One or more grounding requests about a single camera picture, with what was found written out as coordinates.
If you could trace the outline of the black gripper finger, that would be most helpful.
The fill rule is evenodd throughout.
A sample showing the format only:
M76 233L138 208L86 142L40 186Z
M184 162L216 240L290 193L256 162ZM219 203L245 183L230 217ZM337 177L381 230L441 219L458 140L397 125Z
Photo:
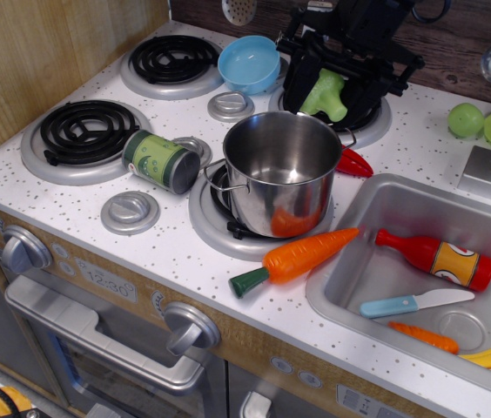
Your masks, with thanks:
M342 125L355 125L372 110L396 81L393 71L365 76L347 74L340 98L347 109Z
M297 113L305 103L319 80L323 68L326 48L322 45L308 45L297 49L291 55L291 62L284 82L284 109Z

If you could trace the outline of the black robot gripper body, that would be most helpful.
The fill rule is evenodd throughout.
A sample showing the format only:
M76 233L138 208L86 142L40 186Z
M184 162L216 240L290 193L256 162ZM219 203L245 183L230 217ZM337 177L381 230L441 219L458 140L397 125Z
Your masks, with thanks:
M277 50L289 57L299 48L322 45L322 69L346 77L393 71L389 92L400 95L407 81L425 66L423 57L393 40L415 1L339 1L328 13L294 8L291 21L277 40Z

